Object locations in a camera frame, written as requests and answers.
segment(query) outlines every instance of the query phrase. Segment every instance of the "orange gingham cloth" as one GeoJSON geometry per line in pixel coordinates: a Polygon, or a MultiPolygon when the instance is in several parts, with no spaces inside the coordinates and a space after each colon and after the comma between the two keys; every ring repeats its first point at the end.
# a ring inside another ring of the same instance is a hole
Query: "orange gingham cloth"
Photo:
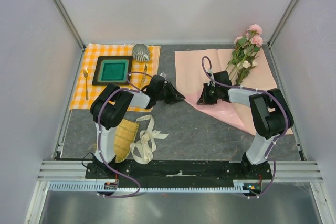
{"type": "MultiPolygon", "coordinates": [[[[123,56],[132,55],[132,49],[134,45],[103,45],[103,44],[89,44],[85,50],[80,74],[77,79],[75,93],[70,105],[70,110],[82,109],[89,110],[92,103],[97,96],[103,91],[106,86],[93,86],[92,79],[95,74],[95,68],[99,56],[123,56]],[[86,87],[85,78],[83,75],[83,68],[88,68],[88,92],[89,100],[86,100],[86,87]]],[[[145,64],[147,64],[147,74],[153,76],[158,73],[160,46],[149,46],[150,50],[150,62],[137,62],[133,60],[132,71],[143,72],[145,64]]],[[[131,82],[138,88],[142,79],[142,74],[132,74],[131,82]]],[[[149,84],[150,78],[146,77],[144,85],[149,84]]],[[[133,88],[130,85],[122,86],[123,88],[133,88]]],[[[142,108],[129,107],[128,111],[151,111],[142,108]]]]}

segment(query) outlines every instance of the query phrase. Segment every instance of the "gray wall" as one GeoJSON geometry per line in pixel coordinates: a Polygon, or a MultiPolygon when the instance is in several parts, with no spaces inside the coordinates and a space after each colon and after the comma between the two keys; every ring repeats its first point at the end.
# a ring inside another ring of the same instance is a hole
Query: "gray wall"
{"type": "Polygon", "coordinates": [[[0,223],[23,223],[80,50],[51,0],[0,0],[0,223]]]}
{"type": "Polygon", "coordinates": [[[86,44],[231,44],[254,23],[268,41],[290,0],[62,1],[86,44]]]}
{"type": "Polygon", "coordinates": [[[273,52],[303,151],[318,161],[336,207],[336,1],[300,0],[273,52]]]}

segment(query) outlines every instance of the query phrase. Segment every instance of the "gray tabletop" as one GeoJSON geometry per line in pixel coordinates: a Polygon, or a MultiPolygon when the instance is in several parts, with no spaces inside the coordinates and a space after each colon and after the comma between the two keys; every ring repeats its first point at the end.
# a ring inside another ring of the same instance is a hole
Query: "gray tabletop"
{"type": "MultiPolygon", "coordinates": [[[[161,45],[158,73],[165,72],[167,79],[176,86],[175,51],[231,48],[225,45],[161,45]]],[[[269,52],[264,48],[271,71],[269,52]]],[[[250,147],[254,136],[204,114],[185,101],[167,105],[160,101],[152,112],[127,112],[125,119],[135,119],[151,113],[154,129],[169,133],[164,140],[156,140],[154,159],[221,159],[240,160],[250,147]]],[[[148,121],[140,122],[139,131],[147,128],[148,121]]],[[[89,110],[73,110],[64,142],[62,158],[83,158],[94,152],[96,128],[89,110]]],[[[278,161],[300,159],[293,135],[280,139],[270,153],[278,161]]]]}

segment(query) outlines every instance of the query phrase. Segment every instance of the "pink paper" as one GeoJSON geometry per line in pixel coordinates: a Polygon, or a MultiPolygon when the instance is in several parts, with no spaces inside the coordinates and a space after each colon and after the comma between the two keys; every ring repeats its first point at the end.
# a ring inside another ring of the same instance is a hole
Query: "pink paper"
{"type": "MultiPolygon", "coordinates": [[[[209,81],[202,69],[202,57],[208,56],[212,62],[213,72],[219,72],[226,69],[227,63],[232,58],[232,51],[233,49],[208,49],[175,52],[176,87],[186,97],[186,102],[197,110],[255,135],[256,130],[249,107],[224,101],[219,101],[215,105],[196,104],[201,96],[203,83],[209,81]]],[[[257,56],[256,61],[258,62],[258,66],[251,70],[251,73],[244,79],[242,85],[264,90],[276,88],[277,85],[268,67],[264,51],[261,50],[257,56]]]]}

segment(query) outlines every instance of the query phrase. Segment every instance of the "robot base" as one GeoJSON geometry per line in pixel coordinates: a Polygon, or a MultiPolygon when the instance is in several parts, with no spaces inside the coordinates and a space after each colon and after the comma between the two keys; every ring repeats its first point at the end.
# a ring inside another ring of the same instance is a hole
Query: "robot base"
{"type": "MultiPolygon", "coordinates": [[[[109,164],[114,169],[135,178],[144,188],[203,188],[230,187],[233,180],[256,180],[259,174],[263,179],[271,179],[272,173],[267,162],[251,165],[243,161],[152,161],[141,165],[134,160],[109,164]]],[[[94,160],[88,164],[86,179],[116,179],[119,188],[132,188],[134,182],[116,176],[103,163],[94,160]]]]}

